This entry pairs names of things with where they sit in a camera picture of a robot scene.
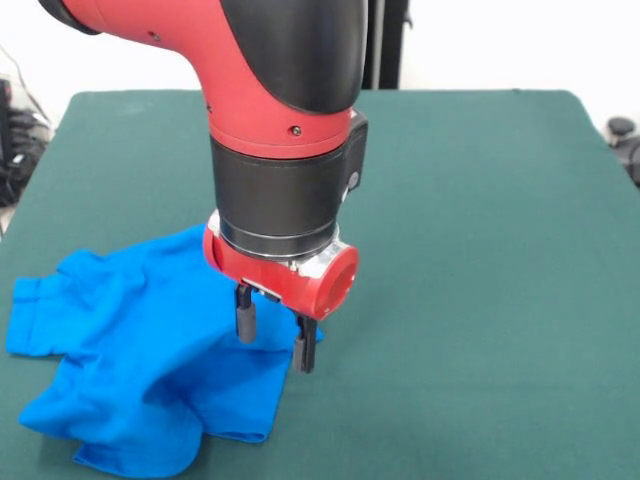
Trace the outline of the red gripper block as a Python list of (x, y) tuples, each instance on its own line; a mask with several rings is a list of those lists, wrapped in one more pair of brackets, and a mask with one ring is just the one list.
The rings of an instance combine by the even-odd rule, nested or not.
[(316, 320), (325, 319), (344, 303), (357, 274), (358, 250), (335, 240), (305, 260), (263, 260), (234, 250), (219, 232), (209, 227), (205, 229), (203, 247), (212, 267), (240, 283), (235, 290), (238, 339), (242, 343), (253, 343), (256, 339), (253, 286), (300, 313), (296, 315), (299, 332), (294, 342), (292, 366), (298, 373), (310, 374), (315, 364)]

